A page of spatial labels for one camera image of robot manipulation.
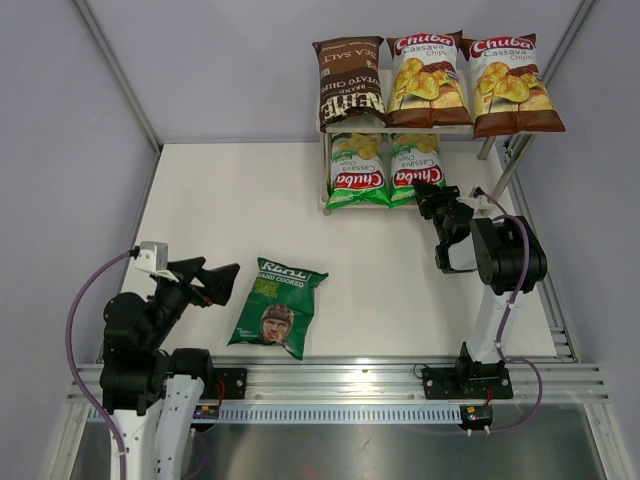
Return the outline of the green Chuba bag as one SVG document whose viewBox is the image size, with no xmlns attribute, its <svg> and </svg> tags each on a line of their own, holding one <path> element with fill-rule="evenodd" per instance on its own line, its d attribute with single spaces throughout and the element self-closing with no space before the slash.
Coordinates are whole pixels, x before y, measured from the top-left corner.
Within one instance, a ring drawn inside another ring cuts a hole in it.
<svg viewBox="0 0 640 480">
<path fill-rule="evenodd" d="M 446 185 L 435 134 L 392 134 L 391 144 L 391 207 L 408 203 L 416 195 L 416 180 L 439 187 Z"/>
<path fill-rule="evenodd" d="M 387 175 L 381 157 L 382 140 L 382 135 L 377 133 L 342 133 L 331 136 L 327 209 L 356 204 L 391 206 Z"/>
</svg>

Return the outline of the green Real chips bag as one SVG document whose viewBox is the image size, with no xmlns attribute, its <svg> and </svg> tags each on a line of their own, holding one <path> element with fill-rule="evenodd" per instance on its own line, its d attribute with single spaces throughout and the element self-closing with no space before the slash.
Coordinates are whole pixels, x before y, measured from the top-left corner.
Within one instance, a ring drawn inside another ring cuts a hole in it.
<svg viewBox="0 0 640 480">
<path fill-rule="evenodd" d="M 264 257 L 228 341 L 230 345 L 279 346 L 296 360 L 304 357 L 315 315 L 315 292 L 329 275 Z"/>
</svg>

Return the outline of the brown Chuba bag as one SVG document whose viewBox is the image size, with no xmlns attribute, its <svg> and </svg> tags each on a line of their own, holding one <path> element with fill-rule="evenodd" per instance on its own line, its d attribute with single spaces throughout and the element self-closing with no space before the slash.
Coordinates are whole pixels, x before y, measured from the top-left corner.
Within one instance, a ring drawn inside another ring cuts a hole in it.
<svg viewBox="0 0 640 480">
<path fill-rule="evenodd" d="M 565 130 L 537 64 L 537 37 L 463 38 L 469 63 L 474 136 L 546 133 Z"/>
<path fill-rule="evenodd" d="M 415 33 L 386 40 L 393 61 L 390 127 L 433 128 L 472 123 L 457 72 L 463 32 Z"/>
</svg>

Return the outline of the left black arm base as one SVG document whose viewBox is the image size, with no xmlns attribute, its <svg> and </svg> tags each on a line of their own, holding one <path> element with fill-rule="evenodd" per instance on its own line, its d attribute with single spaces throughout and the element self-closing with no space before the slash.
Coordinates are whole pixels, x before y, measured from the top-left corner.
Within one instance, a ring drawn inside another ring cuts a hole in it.
<svg viewBox="0 0 640 480">
<path fill-rule="evenodd" d="M 246 368 L 215 368 L 214 393 L 217 400 L 244 400 L 247 388 Z"/>
</svg>

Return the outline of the brown Kettle sea salt bag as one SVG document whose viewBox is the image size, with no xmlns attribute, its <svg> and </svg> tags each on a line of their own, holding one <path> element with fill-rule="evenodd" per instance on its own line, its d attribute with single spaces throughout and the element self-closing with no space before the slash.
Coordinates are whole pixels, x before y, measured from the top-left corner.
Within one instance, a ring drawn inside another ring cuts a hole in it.
<svg viewBox="0 0 640 480">
<path fill-rule="evenodd" d="M 372 115 L 389 123 L 379 77 L 380 36 L 338 37 L 316 41 L 319 68 L 318 126 Z"/>
</svg>

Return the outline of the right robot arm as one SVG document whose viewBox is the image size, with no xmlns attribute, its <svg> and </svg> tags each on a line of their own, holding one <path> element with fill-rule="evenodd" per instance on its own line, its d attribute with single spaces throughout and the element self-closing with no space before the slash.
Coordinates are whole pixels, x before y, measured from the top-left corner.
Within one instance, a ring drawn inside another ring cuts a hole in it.
<svg viewBox="0 0 640 480">
<path fill-rule="evenodd" d="M 437 268 L 445 274 L 477 273 L 484 285 L 470 338 L 454 365 L 424 366 L 428 400 L 506 400 L 513 397 L 505 356 L 519 309 L 546 277 L 546 255 L 522 216 L 510 215 L 482 189 L 469 197 L 456 186 L 412 182 L 420 215 L 432 222 L 439 243 Z"/>
</svg>

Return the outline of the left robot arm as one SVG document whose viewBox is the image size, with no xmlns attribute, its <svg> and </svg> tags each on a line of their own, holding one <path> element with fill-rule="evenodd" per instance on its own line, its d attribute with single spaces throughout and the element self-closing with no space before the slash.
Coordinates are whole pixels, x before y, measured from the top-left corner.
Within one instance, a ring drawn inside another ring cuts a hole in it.
<svg viewBox="0 0 640 480">
<path fill-rule="evenodd" d="M 136 269 L 155 282 L 148 298 L 125 292 L 104 308 L 103 417 L 111 431 L 111 478 L 177 479 L 201 400 L 220 418 L 225 400 L 245 397 L 247 371 L 216 367 L 210 352 L 161 346 L 189 306 L 224 306 L 240 267 L 208 270 L 202 257 L 170 262 L 143 248 Z"/>
</svg>

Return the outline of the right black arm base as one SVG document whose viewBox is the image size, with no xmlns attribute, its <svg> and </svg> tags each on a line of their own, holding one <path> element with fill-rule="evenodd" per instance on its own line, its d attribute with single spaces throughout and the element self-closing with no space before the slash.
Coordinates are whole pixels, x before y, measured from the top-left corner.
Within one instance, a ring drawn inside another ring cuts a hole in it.
<svg viewBox="0 0 640 480">
<path fill-rule="evenodd" d="M 509 371 L 491 372 L 471 377 L 454 367 L 422 370 L 424 396 L 427 400 L 509 400 L 514 398 Z"/>
</svg>

